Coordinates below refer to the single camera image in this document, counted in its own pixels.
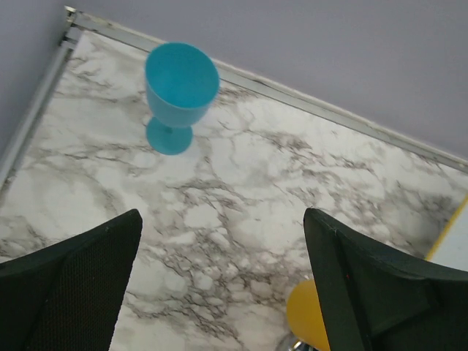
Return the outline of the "yellow wine glass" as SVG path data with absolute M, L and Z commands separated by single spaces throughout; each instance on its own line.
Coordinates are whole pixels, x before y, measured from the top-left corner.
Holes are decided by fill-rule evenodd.
M 291 291 L 286 307 L 287 323 L 297 339 L 318 350 L 330 350 L 317 288 L 313 279 Z

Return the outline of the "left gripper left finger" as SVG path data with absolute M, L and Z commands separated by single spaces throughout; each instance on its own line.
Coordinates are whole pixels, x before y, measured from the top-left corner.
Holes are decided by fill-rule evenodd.
M 132 209 L 1 264 L 2 350 L 109 350 L 143 229 Z

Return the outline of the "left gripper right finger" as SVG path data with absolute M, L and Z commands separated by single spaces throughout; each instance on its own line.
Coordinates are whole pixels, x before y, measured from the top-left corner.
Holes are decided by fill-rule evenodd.
M 307 250 L 332 350 L 466 350 L 467 272 L 308 208 Z

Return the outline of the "blue wine glass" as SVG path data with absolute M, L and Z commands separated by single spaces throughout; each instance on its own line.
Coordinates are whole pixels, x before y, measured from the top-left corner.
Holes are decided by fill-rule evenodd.
M 200 49 L 166 42 L 149 53 L 144 73 L 152 113 L 147 141 L 161 154 L 181 154 L 192 142 L 192 125 L 207 113 L 218 94 L 218 70 Z

